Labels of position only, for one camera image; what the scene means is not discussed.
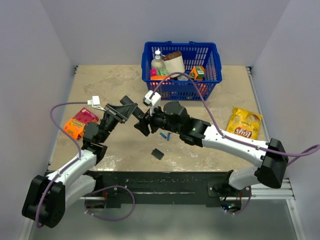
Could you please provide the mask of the black remote control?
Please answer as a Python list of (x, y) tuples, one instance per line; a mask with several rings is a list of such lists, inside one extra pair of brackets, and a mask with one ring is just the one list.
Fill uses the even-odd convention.
[(144, 117), (145, 113), (139, 108), (138, 104), (133, 102), (127, 95), (125, 95), (121, 100), (120, 103), (124, 106), (129, 106), (131, 108), (132, 115), (140, 120)]

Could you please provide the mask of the pink small box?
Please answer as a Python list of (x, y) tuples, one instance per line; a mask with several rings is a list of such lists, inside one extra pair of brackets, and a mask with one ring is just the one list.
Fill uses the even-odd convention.
[(157, 76), (157, 70), (156, 70), (155, 68), (152, 68), (152, 69), (150, 70), (150, 76), (151, 76), (151, 77)]

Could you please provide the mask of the green small packet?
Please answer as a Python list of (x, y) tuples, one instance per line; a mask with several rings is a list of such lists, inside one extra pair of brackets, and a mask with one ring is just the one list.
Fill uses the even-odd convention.
[(157, 70), (157, 75), (158, 76), (167, 76), (169, 73), (168, 73), (168, 70), (166, 68), (161, 68), (161, 69), (158, 69)]

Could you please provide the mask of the white pump bottle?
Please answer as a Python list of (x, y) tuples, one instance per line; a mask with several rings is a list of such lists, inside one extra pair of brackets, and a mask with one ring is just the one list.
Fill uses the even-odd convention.
[(156, 70), (165, 68), (164, 62), (162, 60), (162, 53), (159, 48), (154, 52), (154, 58), (151, 61), (151, 68)]

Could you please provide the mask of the black remote battery cover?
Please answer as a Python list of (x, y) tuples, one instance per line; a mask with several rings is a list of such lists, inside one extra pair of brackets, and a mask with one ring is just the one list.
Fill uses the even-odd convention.
[(164, 153), (157, 148), (152, 150), (151, 155), (157, 158), (158, 160), (161, 160), (164, 157)]

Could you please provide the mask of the yellow Lays chips bag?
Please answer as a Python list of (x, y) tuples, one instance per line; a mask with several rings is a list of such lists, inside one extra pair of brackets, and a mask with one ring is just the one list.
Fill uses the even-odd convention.
[(247, 139), (257, 140), (263, 115), (233, 107), (226, 131)]

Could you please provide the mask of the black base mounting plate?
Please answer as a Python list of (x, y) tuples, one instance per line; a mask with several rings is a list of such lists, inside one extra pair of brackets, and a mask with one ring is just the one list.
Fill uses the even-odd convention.
[(91, 171), (95, 189), (85, 195), (91, 209), (137, 205), (205, 205), (209, 208), (236, 206), (251, 190), (233, 189), (227, 184), (229, 172), (194, 171)]

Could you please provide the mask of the orange green juice carton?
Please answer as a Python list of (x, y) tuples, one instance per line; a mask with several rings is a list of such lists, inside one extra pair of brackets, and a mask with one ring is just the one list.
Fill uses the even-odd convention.
[(189, 73), (192, 80), (202, 81), (205, 78), (206, 70), (202, 65), (195, 65)]

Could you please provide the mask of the white brown paper bag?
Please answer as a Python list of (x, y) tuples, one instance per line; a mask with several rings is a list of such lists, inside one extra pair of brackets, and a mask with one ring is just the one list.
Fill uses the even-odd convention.
[(171, 78), (175, 78), (179, 75), (173, 73), (185, 73), (184, 60), (180, 51), (174, 51), (163, 55), (162, 60)]

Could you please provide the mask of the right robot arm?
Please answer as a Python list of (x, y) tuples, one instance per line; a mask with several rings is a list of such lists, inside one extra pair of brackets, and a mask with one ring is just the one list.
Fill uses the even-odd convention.
[(242, 137), (226, 131), (219, 133), (209, 122), (191, 117), (178, 101), (170, 101), (163, 108), (158, 106), (146, 112), (136, 109), (133, 115), (138, 119), (134, 127), (145, 136), (162, 129), (178, 134), (188, 145), (220, 150), (251, 163), (251, 167), (228, 173), (228, 179), (222, 185), (227, 196), (233, 197), (240, 190), (256, 184), (273, 189), (282, 186), (288, 158), (277, 139), (265, 142), (245, 138), (244, 143), (240, 143)]

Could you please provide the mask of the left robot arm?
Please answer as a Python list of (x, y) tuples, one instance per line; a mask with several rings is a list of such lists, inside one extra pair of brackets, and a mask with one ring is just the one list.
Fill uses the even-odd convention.
[(137, 103), (125, 99), (121, 105), (101, 107), (94, 99), (85, 104), (103, 111), (102, 120), (85, 123), (82, 145), (76, 144), (78, 153), (71, 160), (48, 175), (35, 176), (30, 183), (21, 213), (33, 220), (37, 228), (54, 228), (65, 210), (80, 197), (99, 196), (103, 192), (104, 184), (85, 173), (105, 156), (107, 146), (102, 143), (117, 124), (125, 123), (138, 108)]

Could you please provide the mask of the orange flat box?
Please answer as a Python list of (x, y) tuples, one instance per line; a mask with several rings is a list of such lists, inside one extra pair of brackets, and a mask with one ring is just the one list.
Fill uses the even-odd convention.
[(167, 75), (155, 75), (155, 76), (151, 76), (150, 80), (152, 81), (162, 81), (163, 79), (170, 80), (171, 78)]

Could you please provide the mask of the metal tin can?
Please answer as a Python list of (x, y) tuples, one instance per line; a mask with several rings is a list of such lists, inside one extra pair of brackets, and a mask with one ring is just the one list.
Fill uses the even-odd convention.
[(177, 80), (178, 80), (178, 81), (188, 81), (189, 78), (190, 78), (189, 75), (186, 74), (186, 73), (179, 74), (179, 75), (177, 76)]

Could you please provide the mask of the orange pink candy box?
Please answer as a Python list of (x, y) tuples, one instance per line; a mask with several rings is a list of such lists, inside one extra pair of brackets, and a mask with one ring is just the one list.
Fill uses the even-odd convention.
[(99, 118), (93, 112), (83, 107), (74, 117), (72, 117), (63, 127), (63, 130), (75, 140), (80, 140), (84, 136), (84, 127), (90, 122), (97, 123)]

